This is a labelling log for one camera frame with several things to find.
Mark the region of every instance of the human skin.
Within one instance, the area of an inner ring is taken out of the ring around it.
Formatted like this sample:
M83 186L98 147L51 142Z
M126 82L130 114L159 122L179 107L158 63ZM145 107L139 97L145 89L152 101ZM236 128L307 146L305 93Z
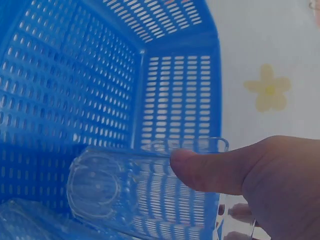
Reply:
M170 164L196 191L243 195L272 240L320 239L320 140L273 136L206 155L178 149Z

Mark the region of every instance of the perforated basket wall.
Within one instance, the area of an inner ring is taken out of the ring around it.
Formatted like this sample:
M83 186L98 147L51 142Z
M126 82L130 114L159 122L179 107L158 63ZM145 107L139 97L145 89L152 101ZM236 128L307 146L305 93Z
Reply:
M219 136L220 48L204 0L1 0L0 200L70 211L88 145Z

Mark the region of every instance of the blue plastic basket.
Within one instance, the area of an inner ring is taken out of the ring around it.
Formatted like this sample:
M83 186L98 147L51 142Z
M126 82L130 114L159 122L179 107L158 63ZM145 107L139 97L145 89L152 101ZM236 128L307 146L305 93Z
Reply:
M0 200L69 212L88 145L220 136L217 29L204 0L0 0Z

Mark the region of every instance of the clear plastic container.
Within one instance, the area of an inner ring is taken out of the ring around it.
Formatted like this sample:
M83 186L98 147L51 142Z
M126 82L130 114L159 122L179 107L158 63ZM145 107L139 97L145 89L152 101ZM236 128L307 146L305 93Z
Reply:
M0 240L132 240L107 229L98 232L41 203L12 199L0 205Z
M228 147L222 138L209 138L159 140L136 152L87 148L70 168L70 207L76 218L98 229L112 228L144 239L223 239L240 231L234 219L219 218L220 195L185 186L170 167L169 153L178 148L219 153ZM225 215L237 202L232 199L226 197ZM254 219L240 227L247 239L253 224Z

